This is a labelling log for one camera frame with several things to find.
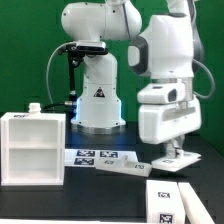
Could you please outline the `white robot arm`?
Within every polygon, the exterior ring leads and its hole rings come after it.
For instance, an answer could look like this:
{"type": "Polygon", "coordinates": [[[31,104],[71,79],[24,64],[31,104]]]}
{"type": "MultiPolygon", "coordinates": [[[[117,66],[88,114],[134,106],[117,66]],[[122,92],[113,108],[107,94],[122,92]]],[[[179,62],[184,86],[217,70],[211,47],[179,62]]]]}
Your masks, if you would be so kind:
{"type": "Polygon", "coordinates": [[[171,144],[201,126],[200,105],[193,93],[193,60],[200,41],[193,25],[193,0],[166,0],[168,12],[153,15],[146,28],[130,0],[71,3],[61,22],[84,54],[83,93],[72,124],[88,132],[123,126],[116,95],[117,61],[102,50],[107,41],[130,40],[128,64],[151,82],[140,90],[140,139],[171,144]]]}

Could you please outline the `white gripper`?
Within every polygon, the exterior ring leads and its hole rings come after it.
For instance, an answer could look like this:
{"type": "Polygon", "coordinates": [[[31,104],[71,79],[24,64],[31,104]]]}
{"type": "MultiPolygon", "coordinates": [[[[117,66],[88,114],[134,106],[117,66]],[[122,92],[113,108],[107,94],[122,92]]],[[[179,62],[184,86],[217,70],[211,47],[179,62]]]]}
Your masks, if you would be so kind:
{"type": "Polygon", "coordinates": [[[138,112],[139,136],[144,143],[164,143],[166,157],[174,159],[184,155],[184,134],[201,127],[201,109],[197,98],[185,105],[141,105],[138,112]],[[176,149],[169,141],[176,138],[176,149]]]}

